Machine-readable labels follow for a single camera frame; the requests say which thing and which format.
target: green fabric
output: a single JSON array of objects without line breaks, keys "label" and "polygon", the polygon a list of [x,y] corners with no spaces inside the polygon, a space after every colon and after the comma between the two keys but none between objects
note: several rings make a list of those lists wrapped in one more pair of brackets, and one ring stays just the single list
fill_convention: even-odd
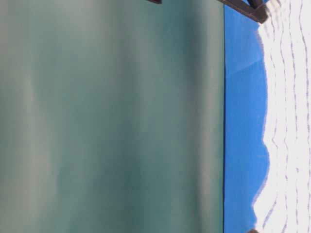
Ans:
[{"label": "green fabric", "polygon": [[0,0],[0,31],[0,232],[222,232],[220,3]]}]

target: green tarp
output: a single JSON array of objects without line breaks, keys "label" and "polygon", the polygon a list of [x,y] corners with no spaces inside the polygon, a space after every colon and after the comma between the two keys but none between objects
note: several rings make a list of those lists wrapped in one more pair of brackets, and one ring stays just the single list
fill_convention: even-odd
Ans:
[{"label": "green tarp", "polygon": [[215,0],[0,0],[0,232],[222,232]]}]

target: dark metal frame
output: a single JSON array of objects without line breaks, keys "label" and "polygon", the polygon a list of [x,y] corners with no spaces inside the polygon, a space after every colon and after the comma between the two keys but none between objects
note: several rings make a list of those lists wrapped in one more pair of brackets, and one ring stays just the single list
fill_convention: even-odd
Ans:
[{"label": "dark metal frame", "polygon": [[[162,0],[148,0],[157,4],[161,4]],[[242,0],[218,0],[226,4],[234,10],[240,12],[242,15],[259,22],[264,23],[268,18],[266,13],[266,6],[262,0],[247,0],[249,5]]]}]

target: metal bar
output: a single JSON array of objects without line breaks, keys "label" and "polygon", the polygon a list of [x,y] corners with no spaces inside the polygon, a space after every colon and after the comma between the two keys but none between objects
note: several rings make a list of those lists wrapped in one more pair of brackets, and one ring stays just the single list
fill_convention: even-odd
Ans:
[{"label": "metal bar", "polygon": [[[161,4],[162,0],[148,0],[157,4]],[[263,23],[268,18],[266,8],[262,0],[247,0],[249,5],[242,0],[218,0],[223,4],[230,6],[234,10],[240,12],[242,15],[256,21]]]}]

